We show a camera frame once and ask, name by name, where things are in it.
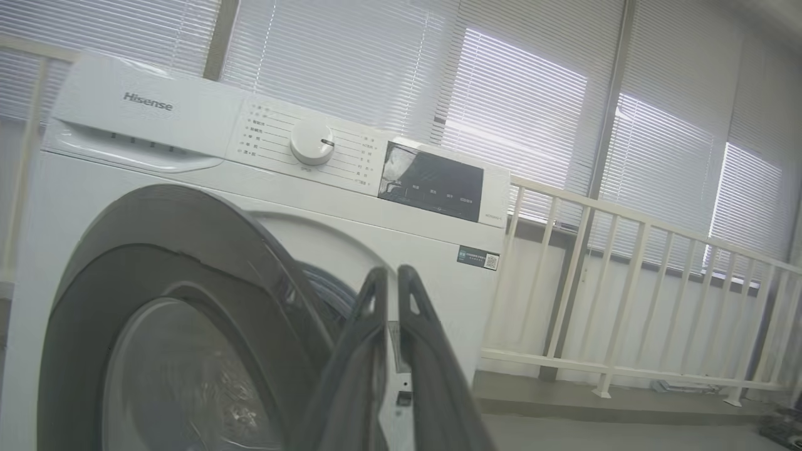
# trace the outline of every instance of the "black display panel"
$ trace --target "black display panel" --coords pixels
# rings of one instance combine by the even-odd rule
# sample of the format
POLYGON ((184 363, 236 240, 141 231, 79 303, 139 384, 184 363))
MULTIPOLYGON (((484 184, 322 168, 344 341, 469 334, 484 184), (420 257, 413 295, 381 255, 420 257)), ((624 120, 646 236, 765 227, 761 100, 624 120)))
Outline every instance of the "black display panel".
POLYGON ((479 221, 484 170, 389 143, 379 198, 469 221, 479 221))

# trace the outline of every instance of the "control panel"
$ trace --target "control panel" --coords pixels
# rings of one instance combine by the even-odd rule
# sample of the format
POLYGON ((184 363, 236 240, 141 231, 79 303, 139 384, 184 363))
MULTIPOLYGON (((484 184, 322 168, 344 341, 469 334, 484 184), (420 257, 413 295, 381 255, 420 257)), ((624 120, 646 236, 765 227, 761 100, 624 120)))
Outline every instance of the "control panel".
POLYGON ((252 95, 226 159, 376 196, 388 138, 365 125, 252 95))
POLYGON ((391 141, 379 197, 478 222, 483 181, 482 168, 391 141))

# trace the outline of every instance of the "window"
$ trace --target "window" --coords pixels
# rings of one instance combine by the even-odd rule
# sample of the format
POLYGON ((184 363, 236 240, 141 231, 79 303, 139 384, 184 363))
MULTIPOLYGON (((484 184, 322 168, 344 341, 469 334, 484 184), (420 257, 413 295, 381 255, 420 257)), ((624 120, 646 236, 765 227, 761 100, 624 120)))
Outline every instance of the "window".
MULTIPOLYGON (((462 0, 431 140, 588 193, 623 2, 462 0)), ((525 217, 548 216, 528 193, 525 217)), ((580 210, 563 205, 575 229, 580 210)))
MULTIPOLYGON (((635 3, 601 199, 707 235, 742 41, 738 23, 707 2, 635 3)), ((594 221, 592 247, 604 246, 609 224, 603 215, 594 221)), ((614 252, 631 254, 636 233, 633 224, 622 223, 614 252)), ((661 262, 665 236, 653 231, 645 260, 661 262)), ((687 240, 674 240, 671 266, 685 266, 688 246, 687 240)), ((697 272, 702 247, 693 260, 697 272)))
MULTIPOLYGON (((710 235, 785 260, 796 207, 792 202, 797 196, 789 199, 784 193, 783 172, 779 165, 728 144, 710 235)), ((737 274, 746 274, 742 260, 735 267, 737 274)), ((727 265, 724 259, 716 266, 727 265)))
POLYGON ((242 0, 223 81, 426 139, 456 2, 242 0))
MULTIPOLYGON (((216 16, 216 0, 15 0, 0 2, 0 34, 106 51, 200 75, 216 16)), ((0 116, 27 117, 37 73, 35 57, 0 51, 0 116)), ((51 65, 43 117, 66 74, 66 64, 51 65)))
MULTIPOLYGON (((440 143, 565 188, 587 83, 546 59, 467 30, 440 143)), ((548 211, 538 200, 532 196, 524 213, 548 211)))
MULTIPOLYGON (((802 181, 802 70, 797 61, 797 55, 747 35, 710 228, 713 238, 782 261, 788 259, 802 181)), ((720 258, 716 269, 728 264, 720 258)), ((735 270, 746 273, 743 263, 735 270)))
MULTIPOLYGON (((718 153, 707 131, 659 108, 622 94, 618 100, 610 150, 601 183, 606 201, 626 205, 685 229, 710 227, 713 202, 704 193, 715 190, 718 153)), ((602 248, 610 230, 610 216, 593 222, 591 246, 602 248)), ((614 250, 630 255, 638 227, 619 223, 614 250)), ((659 263, 665 234, 654 230, 644 258, 659 263)), ((688 242, 675 240, 670 264, 685 265, 688 242)), ((695 268, 701 268, 701 260, 695 268)))

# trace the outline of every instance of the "washing machine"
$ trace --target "washing machine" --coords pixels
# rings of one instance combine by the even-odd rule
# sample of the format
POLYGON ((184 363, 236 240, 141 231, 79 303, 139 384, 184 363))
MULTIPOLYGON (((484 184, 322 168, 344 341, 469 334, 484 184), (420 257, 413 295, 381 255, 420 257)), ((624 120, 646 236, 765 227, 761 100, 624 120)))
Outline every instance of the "washing machine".
POLYGON ((470 381, 508 195, 508 171, 459 153, 86 53, 34 156, 0 449, 276 449, 376 267, 379 419, 412 449, 397 270, 470 381))

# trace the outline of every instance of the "white dial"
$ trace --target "white dial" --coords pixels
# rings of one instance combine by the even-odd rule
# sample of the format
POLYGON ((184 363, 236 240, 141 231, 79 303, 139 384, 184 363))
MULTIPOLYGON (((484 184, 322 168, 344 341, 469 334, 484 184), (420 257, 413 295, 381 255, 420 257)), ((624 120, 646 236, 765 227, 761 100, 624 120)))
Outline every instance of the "white dial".
POLYGON ((305 165, 322 165, 334 155, 334 134, 323 119, 295 124, 290 136, 293 155, 305 165))

